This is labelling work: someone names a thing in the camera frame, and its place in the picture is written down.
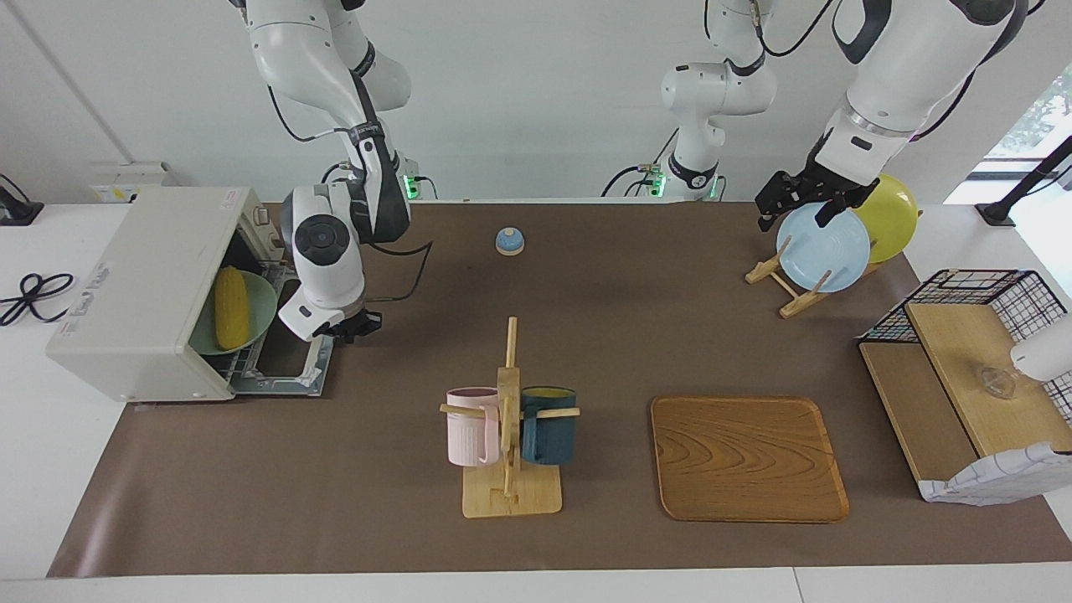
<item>mug handle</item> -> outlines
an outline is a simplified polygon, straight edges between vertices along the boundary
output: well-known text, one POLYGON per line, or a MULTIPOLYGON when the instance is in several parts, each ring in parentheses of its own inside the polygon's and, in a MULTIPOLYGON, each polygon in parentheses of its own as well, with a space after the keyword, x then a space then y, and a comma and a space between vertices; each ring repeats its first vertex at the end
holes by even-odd
POLYGON ((483 407, 483 454, 480 462, 488 462, 489 451, 498 448, 498 407, 483 407))
POLYGON ((521 441, 522 458, 531 458, 533 461, 539 460, 539 451, 536 450, 536 409, 525 412, 525 437, 521 441))

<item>window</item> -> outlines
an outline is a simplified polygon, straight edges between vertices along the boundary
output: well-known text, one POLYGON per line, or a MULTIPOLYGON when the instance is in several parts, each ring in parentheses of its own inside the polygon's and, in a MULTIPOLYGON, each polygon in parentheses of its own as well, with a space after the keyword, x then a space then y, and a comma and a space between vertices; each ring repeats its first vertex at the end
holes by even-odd
POLYGON ((1072 65, 1034 101, 972 176, 1026 174, 1069 135, 1072 135, 1072 65))

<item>robotic arm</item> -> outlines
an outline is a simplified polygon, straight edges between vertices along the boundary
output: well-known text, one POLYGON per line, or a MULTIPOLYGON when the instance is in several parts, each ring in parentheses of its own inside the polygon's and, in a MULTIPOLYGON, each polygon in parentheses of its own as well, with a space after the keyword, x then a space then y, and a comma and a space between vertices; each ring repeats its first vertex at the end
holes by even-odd
MULTIPOLYGON (((775 0, 758 2, 765 24, 775 0)), ((665 193, 690 200, 706 197, 716 179, 725 132, 712 119, 718 115, 755 115, 774 102, 778 83, 765 69, 766 55, 753 27, 751 0, 715 0, 708 28, 720 63, 688 63, 662 78, 662 104, 678 117, 678 142, 659 166, 667 175, 665 193)))
POLYGON ((377 55, 353 10, 363 0, 230 0, 242 11, 257 69, 277 92, 323 111, 354 168, 345 182, 299 187, 284 207, 284 239, 301 288, 280 310, 296 335, 353 338, 379 327, 364 308, 358 245, 397 240, 410 205, 399 153, 376 111, 404 105, 410 79, 377 55))
POLYGON ((890 159, 1012 41, 1026 13, 1026 0, 840 0, 834 35, 857 78, 804 170, 777 172, 756 197, 760 229, 807 203, 825 204, 820 226, 863 205, 890 159))

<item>tree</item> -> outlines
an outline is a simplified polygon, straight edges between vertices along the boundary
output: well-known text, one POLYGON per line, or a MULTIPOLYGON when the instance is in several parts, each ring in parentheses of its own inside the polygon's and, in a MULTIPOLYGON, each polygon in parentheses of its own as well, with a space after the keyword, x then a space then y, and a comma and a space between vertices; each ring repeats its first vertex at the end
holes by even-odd
POLYGON ((1016 155, 1034 148, 1053 132, 1058 120, 1069 115, 1072 115, 1072 65, 1054 79, 992 155, 1016 155))

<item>mug rack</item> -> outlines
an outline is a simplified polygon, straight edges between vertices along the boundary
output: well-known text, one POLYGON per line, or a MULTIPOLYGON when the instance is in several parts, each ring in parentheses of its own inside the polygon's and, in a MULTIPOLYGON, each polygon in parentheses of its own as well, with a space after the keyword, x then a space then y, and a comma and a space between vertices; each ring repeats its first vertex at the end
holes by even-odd
MULTIPOLYGON (((518 319, 510 317, 506 366, 497 378, 500 446, 494 465, 462 468, 462 515, 467 519, 546 515, 562 511, 562 479, 557 466, 521 459, 521 369, 517 366, 518 319)), ((441 405, 440 412, 485 418, 480 409, 441 405)), ((580 416, 578 408, 542 410, 537 418, 580 416)))

